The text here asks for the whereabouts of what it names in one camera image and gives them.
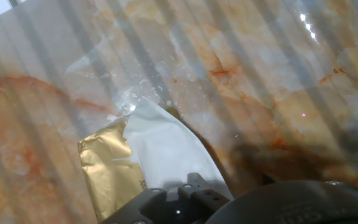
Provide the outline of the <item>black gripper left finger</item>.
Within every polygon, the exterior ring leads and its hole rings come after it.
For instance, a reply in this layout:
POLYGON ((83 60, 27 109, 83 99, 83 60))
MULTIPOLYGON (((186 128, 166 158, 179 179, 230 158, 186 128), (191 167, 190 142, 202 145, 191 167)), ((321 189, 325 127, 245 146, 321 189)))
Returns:
POLYGON ((173 224, 206 223, 230 200, 211 188, 197 173, 190 173, 187 183, 174 192, 152 188, 126 203, 102 224, 173 224))

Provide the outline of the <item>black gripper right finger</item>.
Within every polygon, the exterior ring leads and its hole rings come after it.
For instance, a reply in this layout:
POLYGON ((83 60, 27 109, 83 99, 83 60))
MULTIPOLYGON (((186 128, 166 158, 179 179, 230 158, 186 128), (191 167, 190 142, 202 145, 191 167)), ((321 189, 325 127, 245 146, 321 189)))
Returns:
POLYGON ((274 184, 277 181, 268 173, 263 173, 262 174, 262 184, 263 185, 270 185, 270 184, 274 184))

